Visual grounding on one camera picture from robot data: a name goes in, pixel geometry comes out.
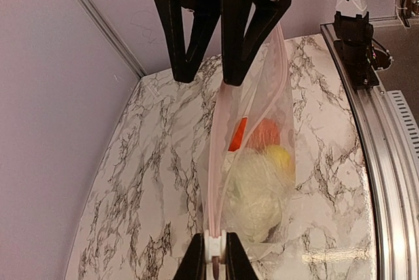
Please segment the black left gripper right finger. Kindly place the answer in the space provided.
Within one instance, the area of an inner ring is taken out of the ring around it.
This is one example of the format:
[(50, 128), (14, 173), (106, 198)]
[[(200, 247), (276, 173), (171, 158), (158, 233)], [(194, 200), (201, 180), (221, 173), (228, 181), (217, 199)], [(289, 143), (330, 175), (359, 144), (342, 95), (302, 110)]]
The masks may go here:
[(234, 232), (227, 233), (225, 265), (228, 280), (257, 280), (238, 234)]

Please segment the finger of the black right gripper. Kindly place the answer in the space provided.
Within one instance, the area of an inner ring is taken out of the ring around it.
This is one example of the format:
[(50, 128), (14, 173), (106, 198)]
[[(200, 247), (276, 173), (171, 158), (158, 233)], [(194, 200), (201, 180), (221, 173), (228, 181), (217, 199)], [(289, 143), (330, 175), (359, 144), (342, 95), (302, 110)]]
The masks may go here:
[(221, 0), (223, 81), (242, 85), (261, 45), (291, 0)]
[(221, 0), (154, 0), (173, 79), (192, 82), (221, 15)]

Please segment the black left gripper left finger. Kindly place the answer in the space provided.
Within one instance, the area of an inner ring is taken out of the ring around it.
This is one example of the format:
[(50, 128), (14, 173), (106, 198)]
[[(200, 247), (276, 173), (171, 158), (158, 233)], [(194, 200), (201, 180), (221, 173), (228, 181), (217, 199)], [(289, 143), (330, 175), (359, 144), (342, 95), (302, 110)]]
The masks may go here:
[(173, 280), (205, 280), (206, 254), (203, 234), (195, 234)]

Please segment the clear zip top bag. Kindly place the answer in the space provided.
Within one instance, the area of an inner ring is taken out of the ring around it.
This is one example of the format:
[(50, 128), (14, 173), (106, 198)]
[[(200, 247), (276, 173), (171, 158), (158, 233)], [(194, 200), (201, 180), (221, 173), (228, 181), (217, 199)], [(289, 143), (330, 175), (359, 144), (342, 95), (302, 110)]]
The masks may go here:
[(226, 263), (227, 236), (236, 234), (250, 260), (282, 238), (295, 187), (290, 72), (283, 32), (276, 26), (243, 83), (221, 83), (209, 139), (200, 157), (206, 276)]

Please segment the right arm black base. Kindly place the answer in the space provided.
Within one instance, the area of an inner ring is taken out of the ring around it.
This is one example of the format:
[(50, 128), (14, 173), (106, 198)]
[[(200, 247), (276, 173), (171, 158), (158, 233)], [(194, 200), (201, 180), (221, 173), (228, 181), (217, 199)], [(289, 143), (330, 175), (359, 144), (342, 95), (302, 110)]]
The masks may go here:
[(373, 38), (374, 27), (369, 14), (354, 17), (335, 13), (334, 48), (355, 90), (379, 85), (377, 71), (387, 69), (393, 58), (390, 51)]

